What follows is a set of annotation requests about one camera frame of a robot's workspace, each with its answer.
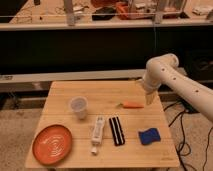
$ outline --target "plate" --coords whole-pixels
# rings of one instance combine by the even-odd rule
[[[62,125],[51,125],[43,129],[33,142],[33,155],[44,165],[55,164],[71,151],[72,134]]]

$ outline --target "orange carrot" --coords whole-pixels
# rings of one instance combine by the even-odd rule
[[[133,101],[125,101],[122,103],[123,108],[143,108],[143,104]]]

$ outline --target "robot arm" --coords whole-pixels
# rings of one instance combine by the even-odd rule
[[[150,59],[142,77],[142,86],[147,94],[155,92],[161,84],[168,85],[196,110],[213,122],[213,90],[181,75],[174,68],[179,61],[174,54]]]

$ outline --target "wooden table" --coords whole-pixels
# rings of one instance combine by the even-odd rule
[[[68,103],[75,96],[88,99],[88,115],[78,120],[70,111]],[[156,168],[178,167],[179,160],[159,97],[142,109],[123,109],[117,105],[122,101],[138,101],[145,104],[144,91],[137,81],[60,81],[53,82],[46,100],[35,136],[52,124],[66,126],[73,135],[71,153],[55,168]],[[102,115],[106,119],[102,146],[93,156],[91,134],[95,119]],[[126,143],[114,146],[108,119],[118,116]],[[159,130],[161,141],[141,145],[138,131],[151,127]],[[27,168],[42,168],[30,147]]]

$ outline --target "white container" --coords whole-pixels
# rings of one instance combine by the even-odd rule
[[[87,99],[81,96],[74,97],[69,102],[69,108],[79,119],[84,119],[87,115]]]

